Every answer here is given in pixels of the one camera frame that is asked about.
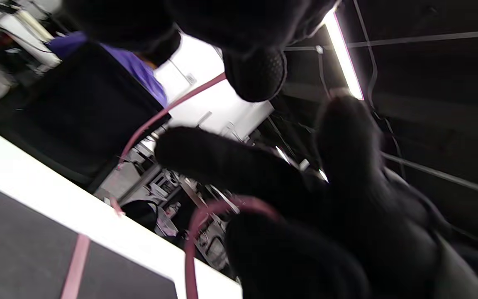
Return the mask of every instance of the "fluorescent light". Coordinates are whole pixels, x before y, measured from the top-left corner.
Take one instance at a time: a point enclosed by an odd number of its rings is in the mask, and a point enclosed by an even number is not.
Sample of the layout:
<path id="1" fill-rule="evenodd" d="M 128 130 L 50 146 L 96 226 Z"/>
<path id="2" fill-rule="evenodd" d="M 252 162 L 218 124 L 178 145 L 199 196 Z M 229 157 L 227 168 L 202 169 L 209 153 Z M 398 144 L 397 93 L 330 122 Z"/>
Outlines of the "fluorescent light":
<path id="1" fill-rule="evenodd" d="M 332 41 L 335 54 L 337 54 L 337 59 L 340 64 L 340 68 L 342 68 L 349 92 L 353 97 L 362 100 L 363 93 L 361 91 L 361 87 L 359 86 L 359 81 L 357 80 L 355 70 L 353 69 L 353 64 L 351 64 L 346 42 L 344 41 L 344 37 L 340 31 L 340 26 L 334 10 L 331 10 L 326 14 L 323 22 L 328 29 L 329 39 Z"/>
<path id="2" fill-rule="evenodd" d="M 304 171 L 307 167 L 309 167 L 309 161 L 307 161 L 307 159 L 304 159 L 302 163 L 300 163 L 300 165 L 298 166 L 298 169 Z"/>
<path id="3" fill-rule="evenodd" d="M 326 176 L 326 174 L 324 174 L 324 172 L 323 172 L 321 169 L 319 169 L 318 172 L 320 172 L 320 175 L 322 176 L 322 178 L 323 178 L 326 182 L 329 182 L 329 181 L 328 181 L 328 177 Z"/>
<path id="4" fill-rule="evenodd" d="M 276 149 L 278 150 L 279 155 L 285 160 L 285 162 L 290 164 L 289 159 L 287 159 L 287 156 L 285 155 L 285 153 L 283 151 L 281 151 L 279 149 L 279 147 L 277 147 L 277 146 L 276 146 Z"/>

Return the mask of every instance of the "chair backrest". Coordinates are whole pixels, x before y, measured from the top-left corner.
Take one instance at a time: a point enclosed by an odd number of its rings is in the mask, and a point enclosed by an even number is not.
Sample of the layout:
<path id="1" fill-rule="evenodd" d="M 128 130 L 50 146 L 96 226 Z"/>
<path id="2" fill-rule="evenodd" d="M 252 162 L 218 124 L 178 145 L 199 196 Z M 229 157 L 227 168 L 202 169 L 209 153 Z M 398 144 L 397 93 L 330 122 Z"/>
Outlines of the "chair backrest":
<path id="1" fill-rule="evenodd" d="M 23 109 L 27 118 L 54 138 L 105 157 L 118 154 L 163 108 L 110 53 L 91 42 L 48 72 L 33 91 Z"/>
<path id="2" fill-rule="evenodd" d="M 133 133 L 163 107 L 97 44 L 86 43 L 29 90 L 0 105 L 0 134 L 93 192 Z M 170 119 L 163 117 L 149 134 Z"/>

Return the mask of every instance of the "red cable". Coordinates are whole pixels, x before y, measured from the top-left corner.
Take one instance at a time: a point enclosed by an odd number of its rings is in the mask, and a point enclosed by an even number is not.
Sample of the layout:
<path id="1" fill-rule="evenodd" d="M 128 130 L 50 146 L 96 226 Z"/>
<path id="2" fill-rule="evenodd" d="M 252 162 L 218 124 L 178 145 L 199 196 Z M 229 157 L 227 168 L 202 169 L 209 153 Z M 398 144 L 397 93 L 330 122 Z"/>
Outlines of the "red cable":
<path id="1" fill-rule="evenodd" d="M 195 88 L 194 90 L 188 92 L 185 96 L 179 98 L 173 104 L 170 104 L 169 106 L 167 106 L 166 108 L 164 108 L 163 110 L 158 112 L 158 114 L 154 115 L 146 123 L 141 125 L 141 127 L 139 127 L 139 129 L 137 131 L 135 131 L 134 135 L 132 135 L 129 142 L 125 146 L 125 149 L 123 149 L 123 152 L 121 153 L 121 158 L 119 159 L 119 163 L 122 163 L 124 161 L 123 158 L 129 153 L 131 148 L 134 146 L 136 140 L 138 140 L 138 138 L 141 136 L 141 134 L 143 134 L 143 132 L 145 130 L 147 130 L 154 122 L 156 122 L 157 120 L 162 118 L 165 114 L 169 113 L 169 110 L 171 110 L 172 108 L 175 108 L 176 106 L 182 104 L 183 102 L 190 99 L 191 97 L 205 91 L 206 89 L 210 88 L 213 85 L 216 85 L 217 83 L 219 83 L 220 81 L 222 81 L 224 79 L 226 79 L 226 75 L 224 75 L 224 73 L 216 76 L 215 78 L 209 80 L 208 82 L 206 82 L 206 83 L 200 85 L 199 87 Z"/>
<path id="2" fill-rule="evenodd" d="M 280 216 L 274 208 L 255 197 L 235 197 L 230 199 L 242 212 L 264 214 L 269 219 L 278 221 Z M 185 252 L 185 291 L 187 299 L 198 299 L 197 278 L 195 276 L 195 238 L 200 233 L 200 227 L 207 221 L 209 214 L 220 214 L 232 210 L 225 201 L 212 202 L 209 206 L 197 208 L 191 216 L 188 240 L 184 246 Z"/>
<path id="3" fill-rule="evenodd" d="M 191 97 L 205 91 L 206 89 L 216 85 L 220 81 L 226 79 L 224 73 L 216 76 L 215 78 L 209 80 L 208 82 L 202 84 L 201 86 L 195 88 L 194 90 L 190 91 L 183 97 L 176 100 L 173 104 L 167 106 L 158 114 L 154 115 L 151 119 L 149 119 L 146 123 L 141 125 L 137 131 L 135 131 L 134 135 L 130 138 L 129 142 L 123 149 L 121 157 L 119 159 L 119 163 L 121 164 L 131 148 L 134 146 L 136 140 L 146 131 L 154 122 L 162 118 L 165 114 L 167 114 L 172 108 L 182 104 L 186 100 L 190 99 Z M 115 199 L 110 199 L 110 204 L 112 208 L 117 212 L 119 216 L 123 215 L 123 211 L 121 207 L 119 207 L 118 202 Z M 66 281 L 64 283 L 64 288 L 62 289 L 61 299 L 76 299 L 78 296 L 78 289 L 80 288 L 80 282 L 82 281 L 82 273 L 84 271 L 84 266 L 86 263 L 86 258 L 88 255 L 88 249 L 90 246 L 90 239 L 86 235 L 82 235 L 81 233 L 78 235 L 77 242 L 75 244 L 75 250 L 73 252 L 73 258 L 70 263 L 70 268 L 68 270 L 68 275 L 66 276 Z"/>

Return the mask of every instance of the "purple shirt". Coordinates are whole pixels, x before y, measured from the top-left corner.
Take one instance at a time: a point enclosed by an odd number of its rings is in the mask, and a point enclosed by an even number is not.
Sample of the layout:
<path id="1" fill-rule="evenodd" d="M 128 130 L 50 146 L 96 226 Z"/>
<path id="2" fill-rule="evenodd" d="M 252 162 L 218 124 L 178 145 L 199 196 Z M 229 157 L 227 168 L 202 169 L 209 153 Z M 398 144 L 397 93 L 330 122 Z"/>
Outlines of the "purple shirt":
<path id="1" fill-rule="evenodd" d="M 49 43 L 48 47 L 60 59 L 65 59 L 82 44 L 87 41 L 87 37 L 83 32 L 74 32 L 64 37 L 57 37 Z M 107 45 L 101 46 L 110 53 L 122 66 L 124 66 L 129 73 L 134 76 L 141 85 L 149 91 L 149 93 L 160 103 L 163 107 L 167 106 L 167 96 L 161 84 L 154 78 L 154 71 L 150 66 L 139 59 L 134 53 L 123 49 L 116 49 Z"/>

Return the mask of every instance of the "black glove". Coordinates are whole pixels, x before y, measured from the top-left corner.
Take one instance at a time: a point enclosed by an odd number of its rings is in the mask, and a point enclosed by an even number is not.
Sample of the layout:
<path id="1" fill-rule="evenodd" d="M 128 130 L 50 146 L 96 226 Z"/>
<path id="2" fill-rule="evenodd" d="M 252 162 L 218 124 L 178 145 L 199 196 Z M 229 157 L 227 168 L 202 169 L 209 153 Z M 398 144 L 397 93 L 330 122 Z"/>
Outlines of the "black glove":
<path id="1" fill-rule="evenodd" d="M 155 153 L 164 167 L 255 196 L 286 219 L 244 213 L 229 223 L 226 248 L 244 298 L 433 297 L 448 224 L 387 172 L 364 103 L 332 100 L 315 144 L 329 184 L 263 149 L 187 127 L 163 134 Z"/>

